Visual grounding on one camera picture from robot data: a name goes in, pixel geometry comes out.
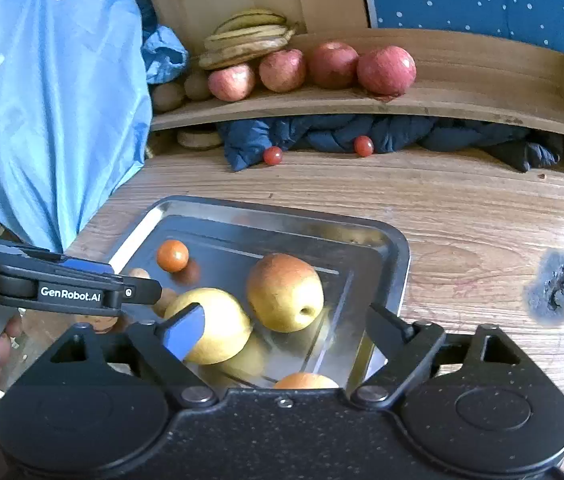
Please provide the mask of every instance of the cherry tomato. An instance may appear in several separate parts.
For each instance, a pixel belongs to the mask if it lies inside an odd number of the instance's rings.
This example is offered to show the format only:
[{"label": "cherry tomato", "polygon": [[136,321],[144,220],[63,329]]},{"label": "cherry tomato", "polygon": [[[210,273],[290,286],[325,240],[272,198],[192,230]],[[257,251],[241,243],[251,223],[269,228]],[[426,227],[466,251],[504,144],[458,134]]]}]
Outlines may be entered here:
[{"label": "cherry tomato", "polygon": [[370,137],[360,135],[353,141],[353,148],[359,156],[373,155],[373,141]]},{"label": "cherry tomato", "polygon": [[156,260],[166,272],[179,272],[187,266],[188,249],[179,240],[166,240],[159,246]]},{"label": "cherry tomato", "polygon": [[264,162],[269,166],[276,166],[282,161],[282,150],[277,146],[271,146],[264,150]]}]

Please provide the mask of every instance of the wooden shelf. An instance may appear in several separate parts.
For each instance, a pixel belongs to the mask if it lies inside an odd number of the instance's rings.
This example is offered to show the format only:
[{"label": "wooden shelf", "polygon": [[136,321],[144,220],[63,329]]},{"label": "wooden shelf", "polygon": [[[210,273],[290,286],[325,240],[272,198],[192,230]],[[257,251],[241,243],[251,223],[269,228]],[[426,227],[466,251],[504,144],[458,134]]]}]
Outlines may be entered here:
[{"label": "wooden shelf", "polygon": [[389,103],[363,95],[360,90],[326,91],[308,87],[284,95],[260,90],[247,100],[225,103],[217,99],[190,103],[176,112],[156,116],[153,130],[190,124],[306,114],[412,114],[494,123],[520,124],[564,134],[564,99],[554,92],[476,93],[475,88],[435,88],[417,83],[409,92]]},{"label": "wooden shelf", "polygon": [[258,90],[244,101],[213,99],[156,116],[153,130],[235,119],[306,114],[412,114],[517,124],[564,134],[564,54],[462,32],[368,29],[296,36],[291,46],[309,52],[342,40],[358,52],[395,44],[417,64],[409,91],[384,103],[359,88],[328,91],[305,86],[288,94]]}]

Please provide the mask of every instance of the screw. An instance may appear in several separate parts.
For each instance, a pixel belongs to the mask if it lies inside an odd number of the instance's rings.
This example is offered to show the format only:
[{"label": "screw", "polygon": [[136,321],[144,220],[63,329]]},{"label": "screw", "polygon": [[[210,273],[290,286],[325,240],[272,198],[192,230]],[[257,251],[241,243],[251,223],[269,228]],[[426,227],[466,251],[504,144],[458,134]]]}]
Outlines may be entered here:
[{"label": "screw", "polygon": [[277,405],[280,408],[292,408],[293,407],[293,401],[291,399],[289,399],[288,397],[278,397],[275,402],[277,402]]},{"label": "screw", "polygon": [[389,392],[382,386],[360,386],[355,391],[355,396],[365,403],[382,402],[389,397]]},{"label": "screw", "polygon": [[212,389],[207,386],[189,386],[182,392],[182,399],[189,404],[204,404],[214,395]]}]

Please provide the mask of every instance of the metal tray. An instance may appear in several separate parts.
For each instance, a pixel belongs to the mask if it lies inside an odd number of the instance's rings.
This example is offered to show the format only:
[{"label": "metal tray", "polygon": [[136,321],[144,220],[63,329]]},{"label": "metal tray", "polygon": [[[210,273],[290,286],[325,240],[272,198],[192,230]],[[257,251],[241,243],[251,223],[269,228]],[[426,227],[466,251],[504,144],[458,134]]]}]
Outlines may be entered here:
[{"label": "metal tray", "polygon": [[[187,245],[198,282],[178,282],[155,261],[164,240]],[[311,264],[321,278],[325,307],[304,330],[276,333],[252,315],[246,299],[251,267],[268,253]],[[244,349],[216,365],[189,364],[218,392],[230,386],[271,387],[288,374],[324,374],[350,390],[383,365],[365,336],[368,305],[398,314],[409,270],[409,245],[383,222],[259,204],[171,196],[132,225],[107,258],[115,272],[142,267],[178,293],[201,286],[226,290],[254,321]]]}]

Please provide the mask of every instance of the blue tarp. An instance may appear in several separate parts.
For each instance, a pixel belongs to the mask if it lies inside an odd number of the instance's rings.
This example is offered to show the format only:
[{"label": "blue tarp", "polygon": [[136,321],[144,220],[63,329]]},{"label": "blue tarp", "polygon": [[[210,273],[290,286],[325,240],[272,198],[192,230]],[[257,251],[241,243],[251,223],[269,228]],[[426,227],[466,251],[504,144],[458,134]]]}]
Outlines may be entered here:
[{"label": "blue tarp", "polygon": [[278,146],[352,153],[353,141],[366,135],[376,153],[393,153],[415,142],[427,150],[452,152],[482,148],[519,171],[559,162],[562,137],[523,126],[429,116],[334,114],[271,117],[217,124],[226,160],[235,171],[262,161],[264,150]]},{"label": "blue tarp", "polygon": [[64,250],[143,165],[147,82],[187,60],[150,0],[0,0],[2,224]]}]

